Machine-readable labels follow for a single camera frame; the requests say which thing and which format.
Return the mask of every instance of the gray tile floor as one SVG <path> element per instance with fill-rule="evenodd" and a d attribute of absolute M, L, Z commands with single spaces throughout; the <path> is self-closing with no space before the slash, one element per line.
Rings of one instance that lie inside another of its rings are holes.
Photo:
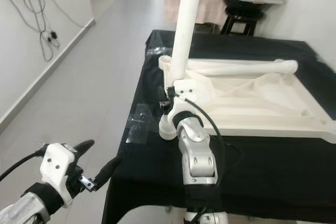
<path fill-rule="evenodd" d="M 117 153 L 153 29 L 175 29 L 163 20 L 163 0 L 114 0 L 0 136 L 1 169 L 42 143 L 94 139 L 81 165 L 88 176 L 96 174 Z M 41 180 L 40 162 L 28 162 L 0 183 L 0 209 Z M 100 223 L 106 189 L 79 195 L 50 223 Z M 162 207 L 142 207 L 121 222 L 171 223 L 171 217 Z"/>

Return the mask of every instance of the robotic arm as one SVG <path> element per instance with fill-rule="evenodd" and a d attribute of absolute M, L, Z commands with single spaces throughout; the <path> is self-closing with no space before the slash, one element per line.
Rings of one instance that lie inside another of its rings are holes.
<path fill-rule="evenodd" d="M 68 144 L 50 144 L 42 148 L 40 167 L 42 183 L 29 187 L 21 199 L 0 212 L 1 224 L 47 223 L 50 215 L 61 207 L 68 208 L 83 190 L 97 191 L 113 174 L 121 162 L 120 157 L 111 160 L 95 179 L 87 179 L 78 159 L 94 144 L 93 140 L 71 147 Z"/>

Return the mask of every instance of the stool leg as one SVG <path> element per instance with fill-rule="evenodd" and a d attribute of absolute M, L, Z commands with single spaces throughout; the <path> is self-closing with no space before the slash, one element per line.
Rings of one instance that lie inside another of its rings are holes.
<path fill-rule="evenodd" d="M 257 22 L 251 23 L 250 31 L 248 32 L 247 36 L 253 36 L 254 35 L 254 31 L 256 29 L 256 26 L 257 26 Z"/>
<path fill-rule="evenodd" d="M 246 23 L 243 35 L 247 36 L 248 32 L 250 31 L 250 29 L 251 29 L 251 24 L 250 23 Z"/>
<path fill-rule="evenodd" d="M 230 19 L 231 19 L 230 16 L 227 16 L 227 18 L 226 18 L 226 20 L 225 20 L 225 24 L 224 24 L 222 30 L 220 31 L 220 34 L 221 34 L 221 35 L 225 33 L 225 31 L 226 31 L 226 29 L 227 29 L 227 26 L 228 26 L 228 24 L 229 24 L 229 22 L 230 22 Z"/>
<path fill-rule="evenodd" d="M 227 25 L 227 28 L 226 28 L 224 34 L 229 35 L 231 33 L 231 30 L 232 30 L 232 27 L 233 27 L 234 23 L 235 23 L 235 19 L 234 18 L 230 18 L 229 24 Z"/>

